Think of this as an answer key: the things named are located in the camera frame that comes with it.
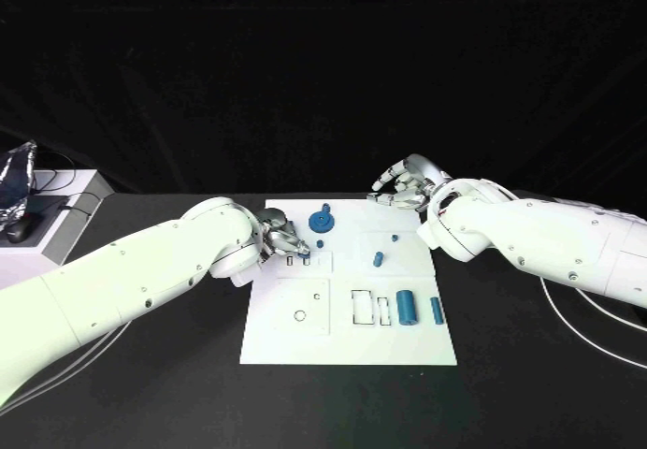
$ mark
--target white cable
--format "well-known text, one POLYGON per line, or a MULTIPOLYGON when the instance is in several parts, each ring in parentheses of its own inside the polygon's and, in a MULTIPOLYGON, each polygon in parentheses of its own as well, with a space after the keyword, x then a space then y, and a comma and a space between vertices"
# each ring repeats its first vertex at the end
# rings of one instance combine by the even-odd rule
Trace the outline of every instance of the white cable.
POLYGON ((620 318, 618 316, 615 316, 610 311, 607 311, 605 309, 602 309, 602 307, 595 303, 595 301, 587 296, 587 294, 578 289, 575 288, 575 290, 579 292, 579 295, 584 296, 584 298, 590 301, 591 305, 608 316, 611 316, 620 323, 624 323, 627 326, 634 327, 636 329, 641 330, 643 332, 647 332, 647 327, 643 327, 640 325, 637 325, 636 323, 633 323, 631 321, 627 321, 624 318, 620 318))
POLYGON ((16 407, 20 407, 26 402, 29 402, 32 399, 38 398, 43 393, 48 393, 56 386, 59 386, 64 382, 66 382, 87 367, 91 365, 91 363, 101 357, 101 355, 105 353, 108 348, 115 343, 118 337, 124 333, 124 330, 127 329, 131 322, 126 324, 126 326, 118 331, 118 334, 115 335, 115 338, 113 341, 105 345, 104 349, 98 352, 98 354, 91 358, 91 360, 84 364, 84 366, 72 372, 61 381, 58 381, 55 384, 51 385, 51 383, 84 361, 84 359, 88 357, 88 355, 92 353, 94 349, 100 346, 100 344, 111 337, 111 335, 115 333, 113 330, 101 339, 101 341, 94 345, 91 350, 77 359, 77 361, 48 380, 45 381, 39 386, 36 386, 25 395, 22 395, 19 398, 16 398, 2 409, 0 409, 0 417, 9 413, 16 407))
POLYGON ((621 360, 626 363, 630 363, 631 365, 636 365, 637 367, 646 368, 647 366, 637 363, 634 360, 630 360, 628 358, 621 357, 620 355, 614 354, 611 351, 608 351, 607 349, 604 349, 601 346, 598 346, 581 333, 579 331, 574 328, 572 324, 566 321, 566 318, 562 316, 562 314, 559 313, 559 310, 556 309, 556 306, 553 304, 553 299, 551 298, 551 294, 549 294, 549 289, 546 288, 546 283, 543 282, 543 278, 539 278, 539 281, 542 282, 543 285, 543 291, 546 293, 546 299, 551 302, 551 305, 553 306, 553 310, 556 313, 556 316, 561 318, 561 320, 564 321, 564 324, 569 327, 571 331, 575 333, 575 335, 585 340, 595 348, 598 351, 601 351, 604 354, 610 355, 611 357, 617 358, 618 360, 621 360))

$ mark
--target robotic hand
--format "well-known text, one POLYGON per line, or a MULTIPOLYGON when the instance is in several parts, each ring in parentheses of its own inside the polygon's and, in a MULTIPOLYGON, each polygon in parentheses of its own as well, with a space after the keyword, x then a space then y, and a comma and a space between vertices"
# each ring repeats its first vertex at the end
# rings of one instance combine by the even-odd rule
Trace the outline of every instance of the robotic hand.
POLYGON ((373 190, 392 180, 398 193, 368 199, 428 211, 418 235, 432 250, 468 262, 496 248, 522 271, 647 307, 644 220, 587 203, 520 199, 489 180, 454 180, 419 154, 388 169, 373 190))
POLYGON ((39 370, 179 297, 208 272, 245 285, 273 254, 288 252, 307 257, 310 249, 283 211, 255 215, 219 197, 0 290, 0 405, 39 370))

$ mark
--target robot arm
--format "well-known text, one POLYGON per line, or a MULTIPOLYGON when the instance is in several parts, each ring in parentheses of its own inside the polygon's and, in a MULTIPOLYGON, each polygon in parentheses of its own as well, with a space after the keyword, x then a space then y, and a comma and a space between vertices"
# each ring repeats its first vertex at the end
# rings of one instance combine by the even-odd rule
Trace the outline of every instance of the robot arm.
POLYGON ((310 253, 283 212, 254 215, 212 198, 179 220, 0 290, 0 404, 59 357, 180 296, 208 272, 241 286, 288 251, 310 253))
POLYGON ((418 235, 431 249, 468 262, 496 248, 522 270, 647 307, 647 225, 601 208, 519 199, 487 180, 454 180, 418 154, 373 184, 396 180, 396 194, 368 199, 428 211, 418 235))

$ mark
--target black table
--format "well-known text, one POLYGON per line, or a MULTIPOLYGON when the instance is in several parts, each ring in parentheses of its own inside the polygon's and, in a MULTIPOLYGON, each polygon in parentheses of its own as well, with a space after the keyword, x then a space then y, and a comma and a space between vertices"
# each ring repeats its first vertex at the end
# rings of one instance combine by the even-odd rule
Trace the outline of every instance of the black table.
MULTIPOLYGON (((71 260, 208 197, 110 196, 71 260)), ((260 210, 267 197, 362 196, 231 197, 260 210)), ((467 264, 437 251, 434 262, 458 367, 242 366, 251 285, 205 278, 133 322, 81 374, 0 419, 2 447, 644 447, 647 370, 578 339, 538 279, 497 251, 467 264)), ((647 336, 571 289, 549 288, 582 332, 647 360, 647 336)))

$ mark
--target white paper sheet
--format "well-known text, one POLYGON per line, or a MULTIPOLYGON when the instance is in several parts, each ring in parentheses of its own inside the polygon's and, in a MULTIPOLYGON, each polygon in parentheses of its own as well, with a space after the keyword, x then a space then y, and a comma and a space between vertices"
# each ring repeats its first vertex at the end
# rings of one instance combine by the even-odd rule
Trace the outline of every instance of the white paper sheet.
POLYGON ((434 323, 430 298, 443 297, 428 248, 415 235, 417 212, 365 200, 270 200, 267 207, 285 212, 313 256, 310 266, 298 257, 288 266, 285 256, 274 256, 262 267, 252 284, 241 363, 456 365, 448 324, 434 323), (324 202, 336 225, 317 234, 307 219, 324 202), (396 242, 392 234, 399 235, 396 242), (372 266, 376 250, 385 253, 379 268, 372 266), (313 292, 326 287, 326 300, 314 300, 313 292), (353 290, 370 292, 372 325, 353 324, 353 290), (398 322, 399 290, 414 293, 415 326, 398 322), (379 297, 388 300, 391 326, 381 324, 386 305, 379 297))

